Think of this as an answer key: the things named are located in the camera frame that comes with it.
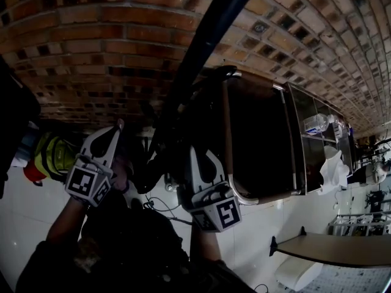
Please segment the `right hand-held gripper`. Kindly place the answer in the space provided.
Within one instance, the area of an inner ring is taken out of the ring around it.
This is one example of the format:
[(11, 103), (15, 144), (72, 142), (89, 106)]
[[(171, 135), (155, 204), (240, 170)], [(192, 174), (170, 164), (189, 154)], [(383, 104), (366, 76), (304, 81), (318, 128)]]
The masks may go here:
[(196, 150), (190, 147), (191, 183), (195, 194), (179, 189), (179, 204), (190, 213), (195, 224), (208, 233), (221, 233), (241, 222), (236, 196), (225, 181), (221, 161), (210, 150), (205, 154), (205, 180), (202, 180)]

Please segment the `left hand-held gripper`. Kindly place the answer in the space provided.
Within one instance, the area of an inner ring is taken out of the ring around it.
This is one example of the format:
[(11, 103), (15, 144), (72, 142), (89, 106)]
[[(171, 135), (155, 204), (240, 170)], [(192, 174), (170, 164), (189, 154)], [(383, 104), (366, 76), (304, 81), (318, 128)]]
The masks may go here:
[(112, 188), (111, 165), (124, 126), (125, 122), (118, 119), (113, 127), (99, 129), (85, 139), (81, 153), (86, 156), (77, 156), (65, 182), (70, 196), (93, 207), (100, 205)]

